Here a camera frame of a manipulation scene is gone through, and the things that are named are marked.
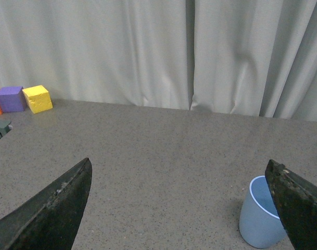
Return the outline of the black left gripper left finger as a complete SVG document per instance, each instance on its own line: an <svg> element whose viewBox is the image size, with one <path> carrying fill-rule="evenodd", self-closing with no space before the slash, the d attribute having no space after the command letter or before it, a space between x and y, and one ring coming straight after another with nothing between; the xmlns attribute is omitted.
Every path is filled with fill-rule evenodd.
<svg viewBox="0 0 317 250"><path fill-rule="evenodd" d="M72 249L91 183L85 158L0 219L0 249Z"/></svg>

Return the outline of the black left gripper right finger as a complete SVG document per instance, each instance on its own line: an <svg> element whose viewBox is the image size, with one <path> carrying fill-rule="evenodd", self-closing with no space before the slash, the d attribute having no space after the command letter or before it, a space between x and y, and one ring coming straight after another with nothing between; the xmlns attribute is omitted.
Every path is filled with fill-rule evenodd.
<svg viewBox="0 0 317 250"><path fill-rule="evenodd" d="M317 249L317 186L272 159L265 179L294 249Z"/></svg>

